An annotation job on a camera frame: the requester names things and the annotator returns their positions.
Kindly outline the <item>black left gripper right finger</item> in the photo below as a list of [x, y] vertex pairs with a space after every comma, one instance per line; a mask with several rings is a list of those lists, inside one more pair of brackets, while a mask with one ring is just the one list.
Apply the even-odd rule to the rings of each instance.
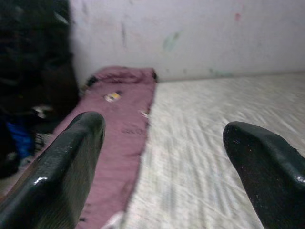
[[225, 151], [266, 229], [305, 227], [305, 159], [280, 135], [245, 122], [223, 131]]

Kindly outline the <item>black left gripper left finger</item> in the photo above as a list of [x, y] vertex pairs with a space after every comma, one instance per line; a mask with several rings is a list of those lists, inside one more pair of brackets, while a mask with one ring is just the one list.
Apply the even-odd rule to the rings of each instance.
[[0, 203], [3, 229], [73, 229], [90, 192], [105, 120], [76, 116], [33, 161]]

